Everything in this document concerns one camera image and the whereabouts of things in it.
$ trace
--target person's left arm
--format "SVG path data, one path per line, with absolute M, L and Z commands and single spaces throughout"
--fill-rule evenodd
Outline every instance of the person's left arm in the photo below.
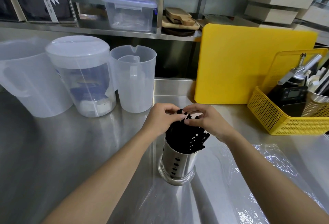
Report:
M 184 114 L 167 114 L 177 110 L 179 107 L 173 104 L 155 104 L 142 129 L 70 193 L 43 223 L 106 223 L 149 145 L 171 123 L 185 118 Z

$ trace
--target hand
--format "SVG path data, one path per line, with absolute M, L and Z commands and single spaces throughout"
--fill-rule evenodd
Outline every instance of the hand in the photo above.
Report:
M 186 116 L 176 114 L 180 108 L 173 104 L 156 103 L 150 110 L 142 130 L 148 131 L 154 139 L 165 133 L 173 122 L 180 121 Z
M 199 119 L 187 119 L 184 123 L 190 126 L 202 127 L 224 143 L 236 133 L 236 130 L 212 106 L 193 104 L 186 106 L 183 111 L 189 114 L 201 112 L 202 115 L 199 116 Z

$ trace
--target forearm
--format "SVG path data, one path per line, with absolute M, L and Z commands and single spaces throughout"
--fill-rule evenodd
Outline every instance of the forearm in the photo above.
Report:
M 139 131 L 43 223 L 106 223 L 153 139 L 150 133 Z
M 225 143 L 271 224 L 329 223 L 329 216 L 289 178 L 235 132 Z

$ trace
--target ribbed metal cup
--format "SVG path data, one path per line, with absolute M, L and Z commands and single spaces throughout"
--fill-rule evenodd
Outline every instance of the ribbed metal cup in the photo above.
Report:
M 302 113 L 302 117 L 312 117 L 322 107 L 329 103 L 329 97 L 319 95 L 314 92 L 307 92 L 306 105 Z
M 181 186 L 190 182 L 195 174 L 195 161 L 198 151 L 182 154 L 173 150 L 164 138 L 163 152 L 159 160 L 158 170 L 161 177 L 169 184 Z

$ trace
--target metal shelf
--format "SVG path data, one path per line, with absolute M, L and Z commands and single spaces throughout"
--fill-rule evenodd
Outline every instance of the metal shelf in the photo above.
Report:
M 107 21 L 94 20 L 79 20 L 77 23 L 0 22 L 0 27 L 38 31 L 70 32 L 78 34 L 112 35 L 146 39 L 180 40 L 195 42 L 200 42 L 201 40 L 201 31 L 196 31 L 194 36 L 191 37 L 177 37 L 162 33 L 157 34 L 156 27 L 153 27 L 150 32 L 118 31 L 110 29 L 109 23 Z

